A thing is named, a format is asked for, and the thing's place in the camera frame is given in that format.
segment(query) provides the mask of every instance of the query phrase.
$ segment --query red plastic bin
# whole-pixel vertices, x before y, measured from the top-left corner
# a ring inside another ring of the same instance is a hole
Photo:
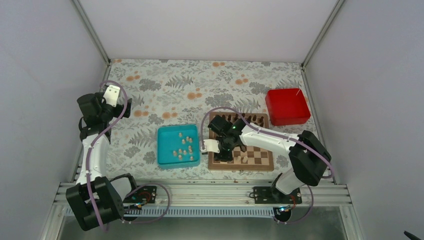
[[[265,102],[274,126],[304,124],[311,117],[304,94],[299,88],[269,90]]]

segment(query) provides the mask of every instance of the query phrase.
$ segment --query floral tablecloth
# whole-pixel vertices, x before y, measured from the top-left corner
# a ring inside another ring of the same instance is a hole
[[[197,167],[163,170],[156,160],[157,130],[196,124],[200,131],[204,114],[219,106],[268,114],[265,96],[270,89],[300,88],[306,96],[298,63],[115,59],[108,79],[119,82],[133,99],[130,118],[112,129],[108,177],[131,173],[136,179],[272,180],[291,167],[287,155],[275,154],[274,171],[209,170],[208,156],[202,155]],[[316,134],[312,117],[303,125],[271,129]],[[209,135],[206,127],[202,131]]]

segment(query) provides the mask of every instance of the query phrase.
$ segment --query table surface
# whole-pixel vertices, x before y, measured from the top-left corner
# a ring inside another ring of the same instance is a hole
[[[202,155],[197,167],[164,170],[156,160],[157,130],[196,124],[200,131],[205,113],[220,106],[268,114],[265,96],[270,89],[300,88],[309,106],[298,63],[115,59],[108,79],[120,83],[132,98],[131,116],[112,129],[110,178],[130,173],[136,179],[273,180],[291,168],[288,155],[275,154],[274,171],[209,170],[208,156]],[[317,135],[312,116],[302,125],[270,126],[279,132],[308,130]],[[208,128],[202,131],[207,138]]]

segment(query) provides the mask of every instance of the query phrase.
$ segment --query leaf pattern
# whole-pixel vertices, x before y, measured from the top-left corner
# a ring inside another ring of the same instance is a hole
[[[157,130],[161,126],[196,124],[198,131],[208,136],[209,130],[200,129],[200,123],[211,108],[227,106],[242,112],[267,113],[265,96],[269,89],[300,88],[307,97],[298,63],[118,59],[113,61],[108,79],[119,82],[132,98],[130,118],[121,119],[112,129],[108,177],[131,173],[136,179],[273,180],[291,167],[288,155],[276,153],[274,171],[270,172],[210,171],[204,155],[197,167],[164,170],[156,161]],[[270,129],[316,134],[312,117],[302,125],[271,125]]]

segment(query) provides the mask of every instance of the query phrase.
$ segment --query gray floor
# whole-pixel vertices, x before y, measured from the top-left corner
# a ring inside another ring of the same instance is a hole
[[[297,208],[292,219],[307,208]],[[99,228],[82,231],[74,217],[67,217],[61,240],[343,240],[345,230],[338,207],[315,207],[301,223],[277,225],[266,218],[165,217],[143,225],[115,221],[108,233]]]

